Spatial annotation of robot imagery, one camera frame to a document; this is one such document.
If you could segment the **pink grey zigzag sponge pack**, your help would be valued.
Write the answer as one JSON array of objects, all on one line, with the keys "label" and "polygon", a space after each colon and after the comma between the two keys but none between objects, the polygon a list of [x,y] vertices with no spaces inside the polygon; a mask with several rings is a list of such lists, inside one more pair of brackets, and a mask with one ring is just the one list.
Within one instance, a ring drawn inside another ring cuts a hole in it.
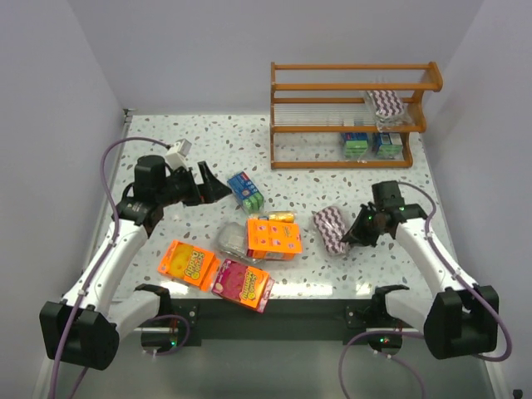
[{"label": "pink grey zigzag sponge pack", "polygon": [[363,99],[379,132],[391,131],[411,122],[406,104],[393,90],[364,91]]}]

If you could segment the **orange Scrub Mommy box back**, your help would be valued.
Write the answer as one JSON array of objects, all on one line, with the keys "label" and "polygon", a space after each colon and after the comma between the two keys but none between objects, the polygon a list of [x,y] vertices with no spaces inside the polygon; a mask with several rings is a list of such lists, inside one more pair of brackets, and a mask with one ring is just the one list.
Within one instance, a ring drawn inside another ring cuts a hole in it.
[{"label": "orange Scrub Mommy box back", "polygon": [[250,258],[288,261],[303,252],[297,224],[248,219],[246,230],[247,255]]}]

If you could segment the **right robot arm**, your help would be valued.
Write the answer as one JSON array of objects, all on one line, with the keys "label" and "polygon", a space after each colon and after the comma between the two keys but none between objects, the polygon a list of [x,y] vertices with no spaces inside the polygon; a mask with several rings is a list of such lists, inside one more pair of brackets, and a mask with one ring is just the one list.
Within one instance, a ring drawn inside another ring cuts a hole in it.
[{"label": "right robot arm", "polygon": [[372,185],[373,200],[362,205],[342,241],[376,246],[387,234],[410,256],[430,290],[428,300],[408,296],[404,285],[375,289],[369,318],[398,319],[422,333],[437,359],[480,355],[496,349],[499,295],[479,285],[452,258],[431,227],[435,211],[408,204],[395,180]]}]

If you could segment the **silver scourer pack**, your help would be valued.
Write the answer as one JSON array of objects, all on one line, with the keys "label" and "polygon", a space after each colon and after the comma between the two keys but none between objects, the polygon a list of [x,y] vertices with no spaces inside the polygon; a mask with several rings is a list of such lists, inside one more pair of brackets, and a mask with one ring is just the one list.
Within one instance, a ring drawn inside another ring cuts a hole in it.
[{"label": "silver scourer pack", "polygon": [[245,258],[248,251],[245,227],[235,222],[224,224],[216,237],[215,247],[220,252]]}]

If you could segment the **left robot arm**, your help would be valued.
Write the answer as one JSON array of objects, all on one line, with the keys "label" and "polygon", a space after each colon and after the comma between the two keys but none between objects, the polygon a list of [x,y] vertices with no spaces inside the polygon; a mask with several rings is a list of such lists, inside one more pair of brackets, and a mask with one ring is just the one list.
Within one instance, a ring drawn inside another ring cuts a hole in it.
[{"label": "left robot arm", "polygon": [[139,285],[120,305],[111,302],[131,261],[163,219],[165,207],[213,204],[231,194],[206,162],[198,166],[201,184],[191,169],[172,169],[159,155],[138,159],[108,238],[62,299],[42,307],[39,321],[49,359],[102,371],[113,361],[122,338],[142,323],[173,315],[169,290],[153,284]]}]

